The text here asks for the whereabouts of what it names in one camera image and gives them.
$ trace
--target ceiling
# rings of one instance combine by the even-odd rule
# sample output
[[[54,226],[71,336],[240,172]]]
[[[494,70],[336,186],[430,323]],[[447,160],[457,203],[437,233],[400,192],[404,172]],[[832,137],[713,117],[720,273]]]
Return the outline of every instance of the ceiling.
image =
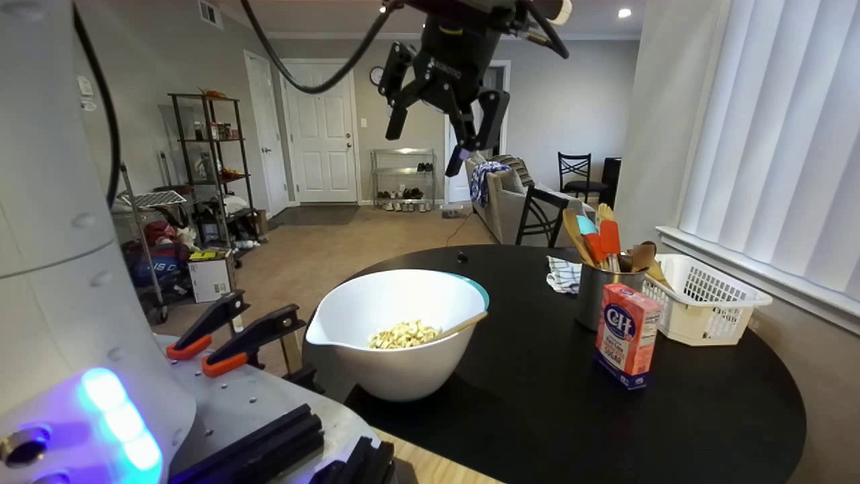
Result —
[[[227,15],[248,24],[240,0],[211,0]],[[251,0],[258,22],[269,36],[364,36],[376,19],[381,0]],[[637,39],[642,30],[646,0],[572,0],[572,15],[557,27],[566,39]],[[619,7],[629,4],[635,14],[619,22]],[[395,11],[379,36],[418,36],[422,30],[422,11]]]

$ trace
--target carpet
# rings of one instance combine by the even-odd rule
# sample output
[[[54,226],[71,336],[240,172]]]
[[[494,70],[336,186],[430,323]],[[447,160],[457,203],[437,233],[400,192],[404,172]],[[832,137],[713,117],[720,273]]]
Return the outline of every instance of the carpet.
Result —
[[[269,227],[277,226],[346,226],[357,215],[357,203],[320,203],[320,206],[287,206],[269,217]]]

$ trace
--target floor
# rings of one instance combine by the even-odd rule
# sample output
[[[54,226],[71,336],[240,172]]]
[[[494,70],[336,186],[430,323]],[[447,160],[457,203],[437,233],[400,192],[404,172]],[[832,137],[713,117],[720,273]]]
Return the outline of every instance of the floor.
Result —
[[[235,273],[251,309],[242,324],[256,316],[298,303],[298,316],[309,316],[318,301],[349,273],[404,253],[447,247],[447,245],[492,245],[492,233],[473,215],[443,217],[441,213],[384,213],[373,206],[312,206],[291,209],[275,217],[266,245],[242,258]],[[177,303],[169,320],[157,324],[157,332],[184,332],[208,303]],[[266,344],[262,360],[273,373],[291,373],[301,364],[301,336],[287,338],[291,358],[282,358],[281,344]]]

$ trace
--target glowing blue light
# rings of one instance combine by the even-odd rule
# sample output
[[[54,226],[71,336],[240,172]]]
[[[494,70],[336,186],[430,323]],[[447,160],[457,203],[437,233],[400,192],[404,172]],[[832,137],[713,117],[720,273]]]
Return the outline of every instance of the glowing blue light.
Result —
[[[87,398],[106,414],[130,399],[126,387],[107,368],[91,368],[84,373]]]
[[[133,440],[137,437],[141,433],[145,433],[145,425],[141,420],[141,410],[133,406],[133,399],[126,399],[121,407],[106,414],[106,421],[110,426],[110,433],[119,437],[119,440]]]
[[[162,461],[162,448],[150,433],[123,440],[123,452],[137,471],[150,471]]]

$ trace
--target blue label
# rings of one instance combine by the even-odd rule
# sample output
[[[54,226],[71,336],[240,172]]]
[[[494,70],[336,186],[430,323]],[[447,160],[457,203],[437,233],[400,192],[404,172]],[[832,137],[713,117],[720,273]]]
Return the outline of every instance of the blue label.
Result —
[[[615,303],[604,307],[602,316],[619,338],[629,338],[637,331],[635,320]]]

